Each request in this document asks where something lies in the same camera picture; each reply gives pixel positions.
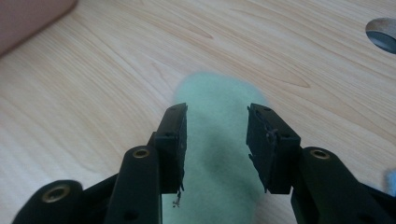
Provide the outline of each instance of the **light green cloth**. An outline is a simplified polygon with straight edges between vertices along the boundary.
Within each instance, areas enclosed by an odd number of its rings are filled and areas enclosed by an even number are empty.
[[[187,103],[185,191],[163,195],[163,223],[248,224],[264,192],[248,158],[247,106],[267,105],[260,91],[231,77],[197,73],[186,78],[175,104]]]

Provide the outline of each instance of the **light wood tabletop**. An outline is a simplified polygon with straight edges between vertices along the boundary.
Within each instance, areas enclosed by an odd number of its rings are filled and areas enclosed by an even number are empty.
[[[87,188],[115,174],[199,71],[251,82],[303,147],[329,149],[386,190],[396,56],[365,26],[395,15],[390,0],[80,0],[0,58],[0,221],[49,182]],[[290,196],[265,195],[259,207],[258,223],[296,222]]]

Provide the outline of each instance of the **wooden table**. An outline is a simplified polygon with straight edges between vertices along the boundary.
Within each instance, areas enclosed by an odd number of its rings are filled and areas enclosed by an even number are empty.
[[[80,0],[0,59],[0,221],[51,181],[87,188],[115,174],[197,71],[255,84],[303,147],[331,150],[385,190],[396,57],[364,27],[395,12],[387,0]],[[288,196],[260,209],[259,223],[295,223]]]

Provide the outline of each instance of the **metal grommet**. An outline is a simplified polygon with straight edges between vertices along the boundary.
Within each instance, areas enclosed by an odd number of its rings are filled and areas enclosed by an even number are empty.
[[[330,158],[329,153],[327,153],[323,150],[320,150],[320,149],[313,149],[310,151],[310,153],[312,156],[314,156],[318,159],[321,159],[321,160],[328,160]]]
[[[138,149],[134,152],[134,157],[141,159],[141,158],[145,158],[149,155],[149,151],[147,149]]]
[[[70,187],[66,184],[58,185],[47,190],[41,200],[44,203],[55,203],[66,197],[70,193]]]

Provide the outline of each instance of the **green cloth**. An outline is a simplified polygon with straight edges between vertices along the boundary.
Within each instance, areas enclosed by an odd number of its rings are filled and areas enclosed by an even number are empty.
[[[264,192],[248,158],[247,106],[267,105],[260,91],[232,77],[197,73],[187,77],[175,104],[187,103],[185,191],[163,195],[163,223],[252,223]]]

